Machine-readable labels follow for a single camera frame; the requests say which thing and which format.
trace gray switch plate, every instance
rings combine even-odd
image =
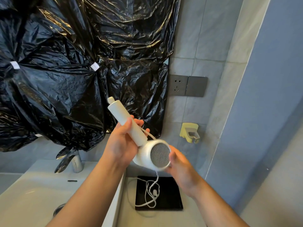
[[[186,87],[186,96],[203,97],[207,87],[208,78],[200,76],[189,76]]]
[[[184,96],[188,76],[169,75],[169,95]]]

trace white label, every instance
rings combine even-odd
[[[13,66],[14,69],[20,69],[20,66],[16,61],[11,61],[11,65]]]
[[[94,71],[97,71],[98,68],[100,68],[100,66],[95,62],[91,65],[91,68],[94,70]]]

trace white hair dryer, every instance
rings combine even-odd
[[[107,101],[109,103],[108,110],[121,125],[124,125],[127,118],[131,118],[128,111],[119,100],[115,101],[113,97],[109,97]],[[138,154],[133,161],[139,166],[154,171],[163,171],[170,164],[169,153],[171,149],[167,142],[160,139],[157,140],[146,132],[154,138],[154,140],[148,141],[143,131],[146,132],[132,119],[132,127],[128,134],[139,147]]]

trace hand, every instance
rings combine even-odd
[[[187,196],[195,198],[203,186],[203,178],[195,171],[187,158],[176,148],[169,145],[170,166],[166,172],[171,174]]]
[[[143,120],[134,119],[134,121],[139,126],[143,126],[144,124]],[[116,163],[125,168],[130,164],[135,155],[138,153],[138,146],[127,133],[131,129],[131,124],[131,118],[128,118],[123,126],[118,123],[108,138],[104,150],[104,153],[106,155],[109,154],[113,156]]]

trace blue wall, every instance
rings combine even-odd
[[[234,206],[303,97],[303,0],[271,0],[207,182]]]

